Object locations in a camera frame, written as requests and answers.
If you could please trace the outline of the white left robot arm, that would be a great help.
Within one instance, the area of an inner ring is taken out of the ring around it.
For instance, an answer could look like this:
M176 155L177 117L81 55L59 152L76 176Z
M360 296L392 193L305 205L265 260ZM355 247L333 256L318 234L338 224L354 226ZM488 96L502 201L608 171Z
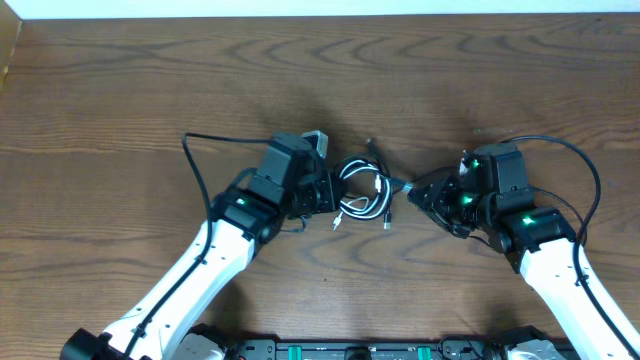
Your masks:
M324 133L276 133L263 143L259 167L242 170L218 195L203 196L206 219L198 234L146 296L99 335L78 329L61 358L179 358L196 340L190 331L204 310L285 221L336 210L340 191L325 163Z

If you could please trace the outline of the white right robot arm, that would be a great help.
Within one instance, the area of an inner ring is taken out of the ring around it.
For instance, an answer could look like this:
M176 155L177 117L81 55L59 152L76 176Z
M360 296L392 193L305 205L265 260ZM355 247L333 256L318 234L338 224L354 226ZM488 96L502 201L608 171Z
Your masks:
M479 147L459 170L407 192L410 203L449 234L475 230L542 298L582 359L636 359L639 333L590 266L584 229L539 207L513 142Z

